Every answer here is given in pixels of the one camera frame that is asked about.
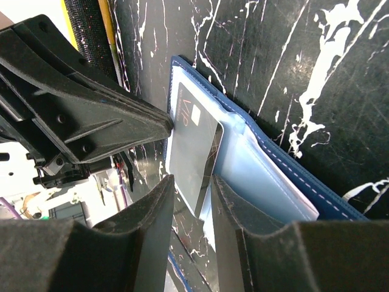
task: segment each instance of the blue wallet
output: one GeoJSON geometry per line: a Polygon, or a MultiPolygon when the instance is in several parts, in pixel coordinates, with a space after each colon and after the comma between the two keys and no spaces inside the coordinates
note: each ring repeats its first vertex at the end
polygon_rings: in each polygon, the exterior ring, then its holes
{"type": "MultiPolygon", "coordinates": [[[[222,177],[239,196],[284,224],[316,219],[367,220],[269,139],[249,114],[181,57],[171,59],[168,112],[173,120],[179,84],[223,126],[213,173],[222,177]]],[[[171,137],[165,145],[168,173],[170,151],[171,137]]],[[[212,237],[208,234],[213,233],[210,201],[208,187],[199,216],[205,221],[208,239],[212,237]]]]}

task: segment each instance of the card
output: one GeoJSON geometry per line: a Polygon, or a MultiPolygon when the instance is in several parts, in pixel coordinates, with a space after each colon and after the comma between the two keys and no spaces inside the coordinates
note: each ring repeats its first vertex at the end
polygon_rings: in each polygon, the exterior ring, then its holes
{"type": "Polygon", "coordinates": [[[170,173],[198,217],[215,166],[223,127],[182,84],[178,87],[171,142],[170,173]]]}

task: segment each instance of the black plastic bracket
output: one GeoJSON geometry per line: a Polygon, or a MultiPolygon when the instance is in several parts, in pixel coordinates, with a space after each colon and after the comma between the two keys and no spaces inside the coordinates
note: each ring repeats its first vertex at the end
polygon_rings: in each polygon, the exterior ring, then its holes
{"type": "Polygon", "coordinates": [[[0,31],[0,42],[0,126],[47,174],[58,155],[91,163],[170,135],[167,113],[93,68],[48,17],[0,31]]]}

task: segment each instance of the yellow object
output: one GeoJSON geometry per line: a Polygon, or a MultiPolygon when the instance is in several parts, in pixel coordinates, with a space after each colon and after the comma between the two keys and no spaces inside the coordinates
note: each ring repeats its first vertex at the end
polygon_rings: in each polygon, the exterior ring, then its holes
{"type": "Polygon", "coordinates": [[[112,28],[111,12],[109,11],[108,1],[98,0],[98,4],[100,5],[100,11],[102,12],[105,32],[108,37],[109,45],[115,45],[115,34],[114,29],[112,28]]]}
{"type": "Polygon", "coordinates": [[[66,9],[65,1],[64,1],[64,0],[61,0],[61,7],[62,7],[63,16],[65,17],[67,30],[69,31],[69,35],[70,35],[70,38],[71,38],[71,39],[70,39],[71,44],[72,44],[72,46],[73,46],[76,50],[78,50],[77,42],[75,41],[75,37],[74,37],[73,29],[72,29],[71,20],[70,20],[70,18],[69,18],[69,14],[68,14],[68,12],[67,12],[67,9],[66,9]]]}

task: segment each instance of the black mesh fabric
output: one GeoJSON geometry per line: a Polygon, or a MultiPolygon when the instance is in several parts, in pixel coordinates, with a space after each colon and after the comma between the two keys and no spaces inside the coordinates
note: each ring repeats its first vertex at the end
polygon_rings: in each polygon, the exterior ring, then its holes
{"type": "Polygon", "coordinates": [[[64,2],[78,51],[91,65],[117,82],[98,0],[64,0],[64,2]]]}

